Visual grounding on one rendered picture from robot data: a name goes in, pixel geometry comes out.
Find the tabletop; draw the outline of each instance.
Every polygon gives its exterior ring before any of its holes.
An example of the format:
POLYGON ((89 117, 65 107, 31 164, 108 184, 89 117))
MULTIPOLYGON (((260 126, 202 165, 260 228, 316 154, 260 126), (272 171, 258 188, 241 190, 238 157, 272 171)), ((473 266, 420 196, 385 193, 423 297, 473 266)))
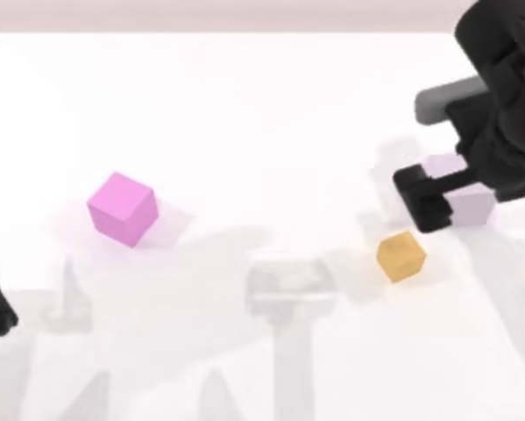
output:
POLYGON ((470 75, 442 34, 0 35, 0 420, 525 420, 525 200, 423 235, 390 182, 457 142, 416 93, 470 75), (115 171, 160 204, 133 249, 85 204, 115 171), (272 253, 326 305, 252 307, 272 253))

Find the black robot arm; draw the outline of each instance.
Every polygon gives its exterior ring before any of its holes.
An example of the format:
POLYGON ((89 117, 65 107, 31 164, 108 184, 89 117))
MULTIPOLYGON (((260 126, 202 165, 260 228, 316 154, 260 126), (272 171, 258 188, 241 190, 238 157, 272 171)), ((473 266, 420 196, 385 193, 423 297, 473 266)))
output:
POLYGON ((452 122, 460 138, 457 153, 468 168, 445 176, 442 184, 419 165, 394 175, 422 232, 451 224, 452 209, 443 197, 448 187, 481 182, 500 202, 525 197, 525 0, 478 0, 459 20, 455 37, 479 77, 422 92, 416 103, 442 112, 416 114, 421 122, 452 122))

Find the yellow-orange cube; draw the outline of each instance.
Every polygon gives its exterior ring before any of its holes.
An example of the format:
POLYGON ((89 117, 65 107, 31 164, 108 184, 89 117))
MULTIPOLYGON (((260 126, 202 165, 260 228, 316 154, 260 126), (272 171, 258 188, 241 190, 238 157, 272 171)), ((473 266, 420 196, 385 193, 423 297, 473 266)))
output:
POLYGON ((381 241, 377 261, 391 282, 400 282, 422 270, 426 252, 410 232, 403 232, 381 241))

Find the pale purple block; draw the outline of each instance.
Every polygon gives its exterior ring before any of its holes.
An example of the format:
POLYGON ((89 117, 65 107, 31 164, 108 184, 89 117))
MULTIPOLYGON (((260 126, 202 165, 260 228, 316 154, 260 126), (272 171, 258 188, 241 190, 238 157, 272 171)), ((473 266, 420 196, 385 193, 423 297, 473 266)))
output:
POLYGON ((97 231, 134 247, 159 217, 153 189, 114 173, 87 201, 97 231))
MULTIPOLYGON (((427 175, 438 178, 465 169, 466 162, 457 154, 432 155, 422 166, 427 175)), ((445 198, 453 209, 454 225, 483 225, 496 204, 493 191, 479 182, 453 190, 445 198)))

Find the white surface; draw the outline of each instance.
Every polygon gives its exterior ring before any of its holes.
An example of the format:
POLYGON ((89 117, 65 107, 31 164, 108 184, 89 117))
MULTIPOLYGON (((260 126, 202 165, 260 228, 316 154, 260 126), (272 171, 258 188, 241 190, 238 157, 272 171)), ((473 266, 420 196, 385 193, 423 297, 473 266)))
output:
POLYGON ((112 419, 192 419, 212 367, 245 419, 271 419, 272 335, 245 308, 264 249, 322 258, 340 285, 312 329, 317 419, 525 420, 525 201, 415 234, 412 280, 374 264, 378 239, 415 231, 372 175, 452 150, 413 99, 471 74, 433 35, 0 36, 0 282, 55 288, 69 254, 95 307, 92 334, 40 339, 24 421, 103 368, 112 419), (164 204, 135 250, 84 205, 115 170, 164 204), (167 203, 194 216, 172 248, 167 203))

